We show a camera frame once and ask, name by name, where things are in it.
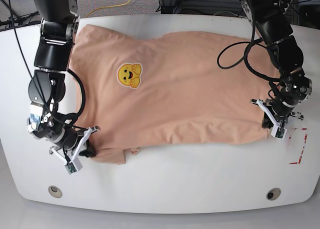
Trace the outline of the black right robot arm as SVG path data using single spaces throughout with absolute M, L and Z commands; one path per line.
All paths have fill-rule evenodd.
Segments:
M 77 0 L 33 0 L 42 17 L 36 67 L 28 86 L 31 100 L 27 130 L 37 139 L 53 143 L 50 154 L 63 161 L 69 173 L 82 165 L 80 156 L 91 158 L 96 150 L 90 143 L 95 127 L 80 127 L 75 123 L 86 105 L 86 93 L 81 79 L 69 69 L 70 58 L 79 27 Z M 71 74 L 80 87 L 80 108 L 77 113 L 62 114 L 59 103 L 65 96 L 65 73 Z

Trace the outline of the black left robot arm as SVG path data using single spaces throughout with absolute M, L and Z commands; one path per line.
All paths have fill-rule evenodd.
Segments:
M 249 43 L 244 51 L 244 63 L 256 76 L 268 81 L 273 96 L 266 101 L 253 103 L 264 111 L 263 128 L 271 129 L 271 135 L 283 138 L 287 132 L 289 117 L 303 119 L 293 109 L 312 93 L 312 81 L 302 68 L 304 55 L 293 35 L 293 29 L 285 17 L 292 0 L 240 0 L 241 6 L 259 39 Z M 248 62 L 250 49 L 263 42 L 272 64 L 279 70 L 279 78 L 272 78 L 255 71 Z

